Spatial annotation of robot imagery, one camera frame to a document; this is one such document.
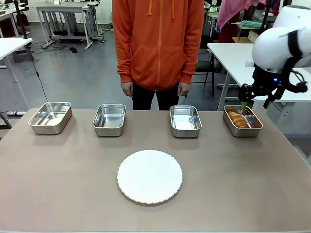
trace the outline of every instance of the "bread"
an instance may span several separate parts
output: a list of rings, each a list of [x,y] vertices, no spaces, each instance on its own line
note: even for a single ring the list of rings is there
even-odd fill
[[[245,119],[240,114],[230,111],[228,112],[228,115],[236,127],[241,129],[247,128]]]

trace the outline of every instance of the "pink cloth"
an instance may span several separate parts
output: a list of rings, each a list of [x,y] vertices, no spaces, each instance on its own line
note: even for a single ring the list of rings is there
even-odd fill
[[[223,0],[220,6],[216,28],[222,28],[236,13],[243,9],[248,10],[254,2],[265,4],[266,0]]]

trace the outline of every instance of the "empty metal tray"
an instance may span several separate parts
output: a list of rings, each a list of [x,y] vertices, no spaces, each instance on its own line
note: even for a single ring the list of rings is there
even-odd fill
[[[172,106],[170,108],[172,133],[174,137],[197,137],[202,128],[198,111],[193,106]]]
[[[241,114],[242,117],[244,117],[245,123],[247,124],[248,128],[241,129],[236,127],[228,115],[228,112],[230,111]],[[257,118],[257,116],[249,107],[246,107],[243,111],[240,105],[225,106],[223,117],[230,132],[235,137],[256,137],[263,127],[261,121]]]
[[[123,104],[102,104],[93,121],[97,136],[121,136],[124,128],[126,106]]]
[[[28,121],[28,125],[37,134],[59,134],[71,116],[71,103],[47,102]]]

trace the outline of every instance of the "chair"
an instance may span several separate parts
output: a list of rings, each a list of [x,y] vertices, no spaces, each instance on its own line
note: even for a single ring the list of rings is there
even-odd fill
[[[201,44],[200,44],[200,49],[208,49],[207,44],[208,43],[213,43],[212,38],[210,38],[208,35],[202,35],[201,36]],[[211,55],[210,61],[202,61],[199,60],[196,67],[195,67],[195,74],[202,74],[206,73],[206,77],[204,82],[193,82],[193,83],[212,83],[212,96],[214,96],[214,72],[215,72],[215,67],[213,65],[213,54]],[[207,81],[209,73],[212,72],[212,81]]]

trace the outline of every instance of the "black pants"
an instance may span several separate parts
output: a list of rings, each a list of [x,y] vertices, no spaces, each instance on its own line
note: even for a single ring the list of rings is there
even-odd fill
[[[152,99],[156,94],[159,104],[159,110],[168,111],[171,106],[178,104],[179,96],[177,95],[178,84],[171,89],[164,91],[151,91],[143,88],[136,83],[133,87],[133,109],[150,110]]]

